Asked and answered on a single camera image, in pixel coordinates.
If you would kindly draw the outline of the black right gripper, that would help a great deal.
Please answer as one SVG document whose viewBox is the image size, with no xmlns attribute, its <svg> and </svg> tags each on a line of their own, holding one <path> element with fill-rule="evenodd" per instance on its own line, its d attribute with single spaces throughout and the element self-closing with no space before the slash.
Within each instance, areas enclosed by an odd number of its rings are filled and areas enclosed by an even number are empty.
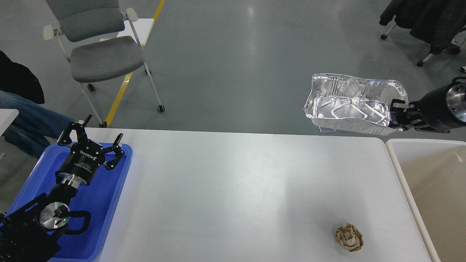
<svg viewBox="0 0 466 262">
<path fill-rule="evenodd" d="M 407 112 L 411 106 L 416 112 Z M 415 118 L 420 121 L 413 124 Z M 392 99 L 390 103 L 389 127 L 392 129 L 449 133 L 465 126 L 463 82 L 452 82 L 430 91 L 417 101 L 406 103 L 402 99 Z"/>
</svg>

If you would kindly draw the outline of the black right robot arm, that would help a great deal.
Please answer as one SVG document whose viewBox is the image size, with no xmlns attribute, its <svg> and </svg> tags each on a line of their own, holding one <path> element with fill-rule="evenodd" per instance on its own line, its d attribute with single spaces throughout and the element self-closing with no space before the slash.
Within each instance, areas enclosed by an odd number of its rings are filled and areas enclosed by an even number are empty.
<svg viewBox="0 0 466 262">
<path fill-rule="evenodd" d="M 392 99 L 389 127 L 399 131 L 450 133 L 466 126 L 465 77 L 425 94 L 417 101 Z"/>
</svg>

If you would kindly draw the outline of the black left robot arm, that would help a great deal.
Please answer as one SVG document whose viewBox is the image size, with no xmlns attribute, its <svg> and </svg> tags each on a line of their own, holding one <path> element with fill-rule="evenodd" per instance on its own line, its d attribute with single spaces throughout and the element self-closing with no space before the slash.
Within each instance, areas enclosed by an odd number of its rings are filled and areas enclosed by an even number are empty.
<svg viewBox="0 0 466 262">
<path fill-rule="evenodd" d="M 71 210 L 71 201 L 80 186 L 89 186 L 100 167 L 111 171 L 125 155 L 123 133 L 108 147 L 88 138 L 86 125 L 71 122 L 57 141 L 70 150 L 54 172 L 56 184 L 1 220 L 2 262 L 46 262 L 60 251 L 58 241 L 64 235 L 86 232 L 92 214 Z"/>
</svg>

